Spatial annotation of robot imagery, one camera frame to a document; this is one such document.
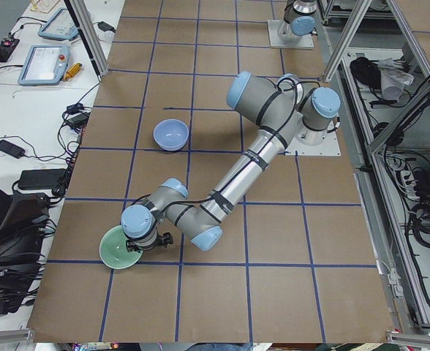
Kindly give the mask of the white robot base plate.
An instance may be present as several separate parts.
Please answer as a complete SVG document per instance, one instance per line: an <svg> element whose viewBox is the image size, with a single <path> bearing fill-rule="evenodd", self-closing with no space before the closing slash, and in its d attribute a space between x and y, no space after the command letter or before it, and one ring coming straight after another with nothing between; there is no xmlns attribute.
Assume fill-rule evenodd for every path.
<svg viewBox="0 0 430 351"><path fill-rule="evenodd" d="M307 132L293 138L285 151L290 156L341 156L336 132Z"/></svg>

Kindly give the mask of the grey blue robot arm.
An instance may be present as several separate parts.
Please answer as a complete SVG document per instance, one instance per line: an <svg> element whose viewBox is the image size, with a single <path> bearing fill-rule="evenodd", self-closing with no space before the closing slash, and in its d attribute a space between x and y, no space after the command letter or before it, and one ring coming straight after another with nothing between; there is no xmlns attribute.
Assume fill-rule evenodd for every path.
<svg viewBox="0 0 430 351"><path fill-rule="evenodd" d="M315 28L316 11L315 0L288 0L277 34L284 41L297 40L310 34Z"/></svg>
<svg viewBox="0 0 430 351"><path fill-rule="evenodd" d="M128 252L171 244L172 235L157 232L165 220L198 249L212 249L222 237L220 224L277 154L293 140L307 146L321 144L338 116L341 100L329 87L305 89L290 76L273 83L243 71L227 93L227 105L257 126L257 137L205 199L189 201L187 188L169 178L126 208L121 226Z"/></svg>

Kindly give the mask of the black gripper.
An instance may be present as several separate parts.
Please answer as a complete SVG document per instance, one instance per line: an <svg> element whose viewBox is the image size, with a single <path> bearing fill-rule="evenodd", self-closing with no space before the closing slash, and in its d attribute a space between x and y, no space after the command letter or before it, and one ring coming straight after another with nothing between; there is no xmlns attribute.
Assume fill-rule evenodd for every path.
<svg viewBox="0 0 430 351"><path fill-rule="evenodd" d="M173 244L173 236L169 232L160 235L157 231L153 231L145 238L128 238L126 240L126 250L141 253L158 246L167 247L171 244Z"/></svg>

